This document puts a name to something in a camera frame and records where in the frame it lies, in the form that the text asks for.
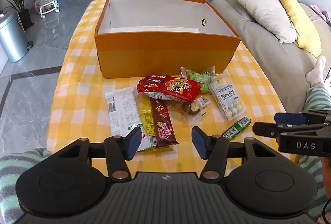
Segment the right hand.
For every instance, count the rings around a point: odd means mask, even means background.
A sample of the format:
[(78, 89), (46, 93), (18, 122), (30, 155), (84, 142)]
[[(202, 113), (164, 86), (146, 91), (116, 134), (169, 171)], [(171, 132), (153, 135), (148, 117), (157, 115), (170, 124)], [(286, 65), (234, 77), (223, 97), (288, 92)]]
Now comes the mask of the right hand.
[(331, 167), (330, 167), (330, 158), (322, 157), (322, 174), (323, 174), (323, 185), (325, 189), (326, 196), (328, 199), (331, 198)]

